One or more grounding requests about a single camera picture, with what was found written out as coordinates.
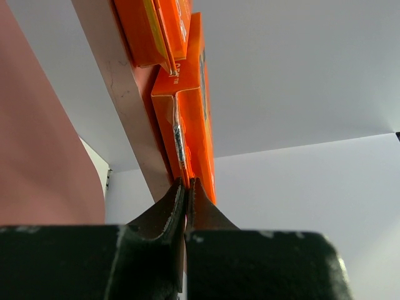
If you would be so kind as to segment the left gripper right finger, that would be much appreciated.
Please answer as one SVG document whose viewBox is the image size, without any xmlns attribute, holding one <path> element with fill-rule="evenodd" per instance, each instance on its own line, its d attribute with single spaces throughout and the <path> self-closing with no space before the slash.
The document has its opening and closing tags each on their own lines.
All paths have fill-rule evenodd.
<svg viewBox="0 0 400 300">
<path fill-rule="evenodd" d="M 318 232 L 242 230 L 191 180 L 188 299 L 352 299 L 343 259 Z"/>
</svg>

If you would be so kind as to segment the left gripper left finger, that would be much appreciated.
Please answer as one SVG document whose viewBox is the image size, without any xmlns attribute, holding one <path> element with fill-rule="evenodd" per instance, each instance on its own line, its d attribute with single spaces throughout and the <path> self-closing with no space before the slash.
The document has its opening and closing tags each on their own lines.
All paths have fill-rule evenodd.
<svg viewBox="0 0 400 300">
<path fill-rule="evenodd" d="M 176 299 L 183 289 L 185 188 L 127 224 L 2 226 L 2 299 Z"/>
</svg>

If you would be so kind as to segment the orange razor box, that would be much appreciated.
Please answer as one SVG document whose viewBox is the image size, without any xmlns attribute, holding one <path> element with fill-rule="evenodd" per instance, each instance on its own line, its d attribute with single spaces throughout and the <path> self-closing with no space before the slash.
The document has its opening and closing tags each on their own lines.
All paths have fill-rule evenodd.
<svg viewBox="0 0 400 300">
<path fill-rule="evenodd" d="M 199 178 L 216 202 L 211 104 L 200 12 L 191 16 L 187 56 L 177 75 L 160 69 L 151 91 L 162 140 L 174 178 Z"/>
<path fill-rule="evenodd" d="M 134 65 L 160 65 L 170 75 L 176 75 L 176 62 L 187 55 L 193 2 L 117 0 L 114 5 Z"/>
</svg>

